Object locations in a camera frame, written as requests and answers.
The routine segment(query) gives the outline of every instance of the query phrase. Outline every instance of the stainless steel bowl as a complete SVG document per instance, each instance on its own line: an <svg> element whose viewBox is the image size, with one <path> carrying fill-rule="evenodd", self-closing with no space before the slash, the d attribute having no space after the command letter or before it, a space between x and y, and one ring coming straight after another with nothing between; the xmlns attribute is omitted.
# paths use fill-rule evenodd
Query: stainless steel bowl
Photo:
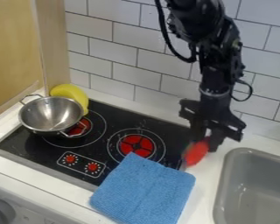
<svg viewBox="0 0 280 224"><path fill-rule="evenodd" d="M81 105L64 97L42 97L25 104L19 121L30 131L41 135L65 134L83 117Z"/></svg>

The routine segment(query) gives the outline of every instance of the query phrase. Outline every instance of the blue cloth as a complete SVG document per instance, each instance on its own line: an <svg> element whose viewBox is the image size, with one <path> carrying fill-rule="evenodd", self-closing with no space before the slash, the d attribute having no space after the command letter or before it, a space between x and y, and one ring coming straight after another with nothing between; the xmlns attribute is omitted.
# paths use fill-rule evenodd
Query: blue cloth
<svg viewBox="0 0 280 224"><path fill-rule="evenodd" d="M195 177L130 153L104 180L90 205L125 224L174 224Z"/></svg>

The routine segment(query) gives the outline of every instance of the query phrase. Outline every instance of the tile backsplash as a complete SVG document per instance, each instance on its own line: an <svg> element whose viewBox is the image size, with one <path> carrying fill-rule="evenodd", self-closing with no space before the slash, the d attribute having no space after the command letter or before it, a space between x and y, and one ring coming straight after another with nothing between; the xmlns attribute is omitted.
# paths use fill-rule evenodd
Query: tile backsplash
<svg viewBox="0 0 280 224"><path fill-rule="evenodd" d="M255 89L232 109L247 131L280 140L280 0L223 0L244 43L244 80ZM154 0L65 0L72 83L175 115L179 100L198 100L197 63L172 56L158 26ZM171 36L189 56L186 42ZM234 93L245 98L238 85Z"/></svg>

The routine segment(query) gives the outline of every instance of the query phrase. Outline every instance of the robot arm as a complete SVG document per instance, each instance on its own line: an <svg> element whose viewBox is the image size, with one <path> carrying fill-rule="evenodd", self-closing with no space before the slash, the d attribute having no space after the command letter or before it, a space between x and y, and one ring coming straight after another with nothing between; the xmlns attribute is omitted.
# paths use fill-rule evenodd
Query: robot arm
<svg viewBox="0 0 280 224"><path fill-rule="evenodd" d="M246 124L232 114L230 103L232 99L239 101L233 97L236 82L249 86L248 98L253 89L240 80L245 66L242 64L240 32L233 19L225 15L221 0L166 0L170 10L169 29L188 43L192 55L187 59L172 46L163 9L159 0L155 2L161 31L171 51L187 63L199 59L200 101L182 100L179 112L191 124L191 141L203 140L207 129L211 130L210 151L216 151L225 137L241 141Z"/></svg>

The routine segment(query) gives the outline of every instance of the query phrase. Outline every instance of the black stovetop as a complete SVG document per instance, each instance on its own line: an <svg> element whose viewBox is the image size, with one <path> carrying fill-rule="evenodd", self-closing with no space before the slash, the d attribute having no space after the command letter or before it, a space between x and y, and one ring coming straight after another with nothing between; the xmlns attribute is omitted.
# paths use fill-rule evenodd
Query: black stovetop
<svg viewBox="0 0 280 224"><path fill-rule="evenodd" d="M20 126L0 142L0 155L81 186L98 186L131 151L179 169L188 128L96 101L89 105L85 135L43 137Z"/></svg>

